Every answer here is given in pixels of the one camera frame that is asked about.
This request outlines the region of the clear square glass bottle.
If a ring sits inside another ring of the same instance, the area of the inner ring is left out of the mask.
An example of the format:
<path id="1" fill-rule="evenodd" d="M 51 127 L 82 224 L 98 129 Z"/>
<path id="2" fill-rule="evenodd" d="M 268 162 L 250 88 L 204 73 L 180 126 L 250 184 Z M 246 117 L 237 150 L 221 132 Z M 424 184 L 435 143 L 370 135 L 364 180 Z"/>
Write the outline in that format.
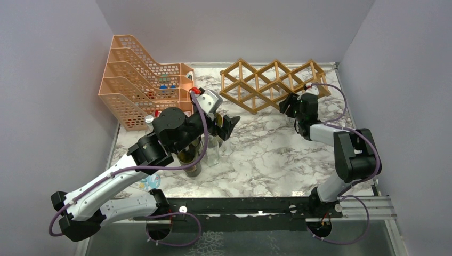
<path id="1" fill-rule="evenodd" d="M 209 167 L 216 166 L 220 162 L 219 142 L 215 136 L 208 136 L 205 158 Z"/>

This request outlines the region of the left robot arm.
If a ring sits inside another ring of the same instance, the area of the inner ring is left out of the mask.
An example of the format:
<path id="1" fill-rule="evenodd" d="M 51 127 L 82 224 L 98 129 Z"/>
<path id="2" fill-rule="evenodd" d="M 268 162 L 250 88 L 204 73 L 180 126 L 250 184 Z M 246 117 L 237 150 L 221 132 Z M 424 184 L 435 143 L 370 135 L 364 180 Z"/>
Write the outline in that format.
<path id="1" fill-rule="evenodd" d="M 160 189 L 126 199 L 113 197 L 159 170 L 181 170 L 180 166 L 170 166 L 174 154 L 210 134 L 228 140 L 239 121 L 239 116 L 224 116 L 222 126 L 218 126 L 202 110 L 187 116 L 176 107 L 165 109 L 154 119 L 153 131 L 141 137 L 111 168 L 79 189 L 57 191 L 51 196 L 57 214 L 50 222 L 49 234 L 79 242 L 116 221 L 149 215 L 163 218 L 169 203 Z"/>

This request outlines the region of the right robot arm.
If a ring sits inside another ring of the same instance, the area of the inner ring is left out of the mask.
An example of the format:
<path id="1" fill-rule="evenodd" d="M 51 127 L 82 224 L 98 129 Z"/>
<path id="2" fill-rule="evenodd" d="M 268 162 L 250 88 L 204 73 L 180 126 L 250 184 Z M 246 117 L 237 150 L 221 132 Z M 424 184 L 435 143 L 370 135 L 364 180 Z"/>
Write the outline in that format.
<path id="1" fill-rule="evenodd" d="M 369 129 L 351 129 L 325 124 L 318 118 L 318 98 L 311 93 L 290 93 L 279 111 L 294 119 L 294 128 L 304 139 L 334 148 L 335 171 L 309 195 L 308 211 L 320 217 L 353 186 L 380 174 L 382 163 Z"/>

